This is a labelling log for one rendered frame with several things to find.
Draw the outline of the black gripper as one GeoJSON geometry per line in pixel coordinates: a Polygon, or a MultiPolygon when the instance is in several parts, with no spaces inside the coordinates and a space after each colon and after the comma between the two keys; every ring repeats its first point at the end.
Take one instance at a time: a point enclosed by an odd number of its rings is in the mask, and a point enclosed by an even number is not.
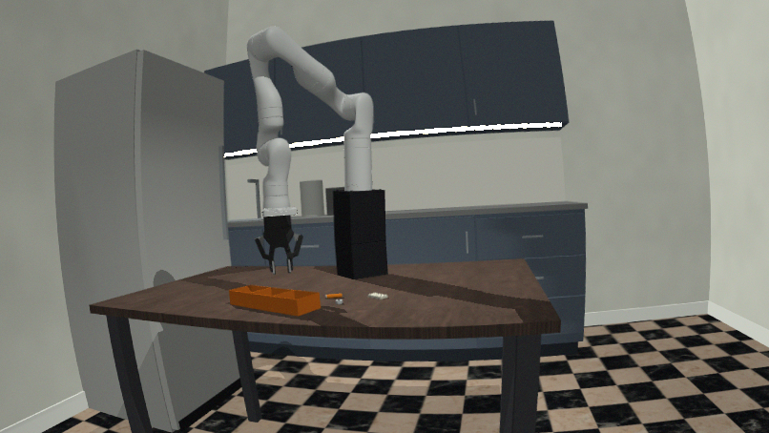
{"type": "Polygon", "coordinates": [[[269,260],[270,271],[271,273],[273,272],[273,275],[275,275],[276,274],[275,261],[274,261],[275,248],[284,247],[284,250],[287,255],[288,273],[291,273],[291,271],[293,271],[292,259],[299,255],[303,235],[294,234],[291,227],[291,216],[265,216],[263,220],[264,220],[264,234],[261,237],[255,238],[255,242],[258,245],[262,258],[269,260]],[[292,239],[292,237],[294,237],[294,240],[296,241],[296,245],[295,245],[296,249],[294,249],[295,252],[291,254],[289,242],[292,239]],[[269,255],[266,255],[262,248],[264,239],[270,245],[269,255]],[[285,246],[287,247],[286,249],[285,249],[285,246]]]}

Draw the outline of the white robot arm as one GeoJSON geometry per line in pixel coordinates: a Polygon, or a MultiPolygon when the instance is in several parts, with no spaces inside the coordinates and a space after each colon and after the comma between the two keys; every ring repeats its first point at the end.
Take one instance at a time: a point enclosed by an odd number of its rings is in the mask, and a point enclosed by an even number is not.
{"type": "Polygon", "coordinates": [[[268,71],[269,60],[276,57],[293,67],[302,87],[343,119],[355,120],[354,125],[343,134],[344,190],[371,191],[373,101],[370,95],[341,92],[336,88],[333,73],[278,27],[269,27],[252,35],[247,42],[247,53],[258,103],[257,156],[262,165],[269,165],[268,173],[262,180],[262,217],[298,214],[296,207],[290,207],[288,197],[291,149],[285,139],[278,138],[283,127],[281,96],[268,71]]]}

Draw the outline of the orange divided tray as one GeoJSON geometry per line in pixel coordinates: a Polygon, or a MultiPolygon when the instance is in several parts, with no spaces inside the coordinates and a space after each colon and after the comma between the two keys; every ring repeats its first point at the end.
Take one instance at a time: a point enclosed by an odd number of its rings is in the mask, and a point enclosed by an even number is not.
{"type": "Polygon", "coordinates": [[[232,305],[293,316],[321,308],[320,293],[317,292],[248,285],[229,290],[229,296],[232,305]]]}

